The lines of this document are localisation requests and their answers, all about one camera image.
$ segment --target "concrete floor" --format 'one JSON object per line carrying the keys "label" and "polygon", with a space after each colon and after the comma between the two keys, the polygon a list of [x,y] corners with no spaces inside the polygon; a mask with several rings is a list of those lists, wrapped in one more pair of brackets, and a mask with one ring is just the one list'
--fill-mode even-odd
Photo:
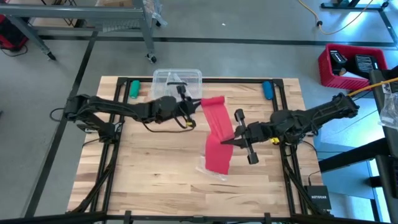
{"label": "concrete floor", "polygon": [[[319,12],[325,30],[335,30],[341,21],[345,24],[358,14],[324,11],[318,7],[321,1],[306,2]],[[169,25],[157,29],[156,37],[392,42],[377,12],[365,12],[343,32],[325,36],[313,28],[313,16],[297,1],[167,0],[163,4],[164,19]],[[391,6],[386,14],[398,30],[395,7]],[[27,44],[26,55],[10,58],[0,54],[0,109],[4,111],[0,118],[0,219],[19,217],[25,209],[57,126],[49,119],[49,112],[65,104],[87,43],[46,41],[57,62],[47,61],[31,43]],[[158,68],[197,68],[206,77],[299,78],[307,108],[329,101],[342,91],[320,85],[317,58],[324,47],[160,42],[155,47],[158,62],[151,65],[144,58],[147,53],[144,43],[95,43],[79,92],[94,95],[102,75],[151,76]],[[396,66],[398,51],[383,51],[388,66]],[[376,124],[377,113],[341,131],[375,110],[366,100],[359,102],[363,107],[355,120],[325,125],[322,141],[352,147],[366,144],[355,141],[357,130]],[[372,128],[372,132],[363,131],[360,135],[371,141],[380,131]],[[84,138],[85,134],[74,124],[68,124],[36,215],[65,212]],[[356,199],[341,197],[337,194],[333,197],[336,206],[332,213],[352,217],[347,214],[353,211]],[[371,220],[369,212],[369,206],[364,205],[352,213],[355,218]]]}

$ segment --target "green object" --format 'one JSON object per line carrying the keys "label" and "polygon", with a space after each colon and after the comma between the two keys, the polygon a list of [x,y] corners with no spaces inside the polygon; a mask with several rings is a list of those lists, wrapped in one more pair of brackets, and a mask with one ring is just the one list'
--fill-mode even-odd
{"label": "green object", "polygon": [[139,89],[141,87],[141,84],[139,83],[138,80],[134,80],[131,83],[131,87],[130,87],[130,97],[133,99],[136,99],[139,93]]}

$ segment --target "plastic container lid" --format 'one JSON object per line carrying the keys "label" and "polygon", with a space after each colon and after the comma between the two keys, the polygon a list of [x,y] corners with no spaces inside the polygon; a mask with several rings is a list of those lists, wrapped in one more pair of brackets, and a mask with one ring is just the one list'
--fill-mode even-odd
{"label": "plastic container lid", "polygon": [[197,69],[157,69],[150,88],[152,99],[174,96],[181,100],[177,85],[185,85],[186,96],[199,99],[202,96],[201,71]]}

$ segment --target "red plastic bin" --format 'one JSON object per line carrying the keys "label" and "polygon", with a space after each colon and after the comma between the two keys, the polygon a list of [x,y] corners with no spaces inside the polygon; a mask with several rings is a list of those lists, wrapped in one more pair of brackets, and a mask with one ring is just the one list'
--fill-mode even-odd
{"label": "red plastic bin", "polygon": [[327,87],[343,88],[347,90],[358,90],[369,85],[369,80],[360,78],[348,78],[334,75],[331,71],[330,50],[337,50],[348,60],[354,59],[355,55],[370,55],[377,60],[380,70],[387,69],[386,59],[383,51],[370,47],[355,47],[341,44],[326,44],[326,49],[318,58],[319,73],[321,76],[321,84]]}

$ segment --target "red cloth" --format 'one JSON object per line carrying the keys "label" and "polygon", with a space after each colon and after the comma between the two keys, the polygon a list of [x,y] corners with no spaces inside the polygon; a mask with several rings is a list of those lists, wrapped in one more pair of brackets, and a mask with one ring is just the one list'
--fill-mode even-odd
{"label": "red cloth", "polygon": [[202,99],[201,105],[211,130],[206,140],[205,168],[219,174],[228,174],[233,146],[221,144],[221,141],[233,138],[234,131],[224,105],[224,97]]}

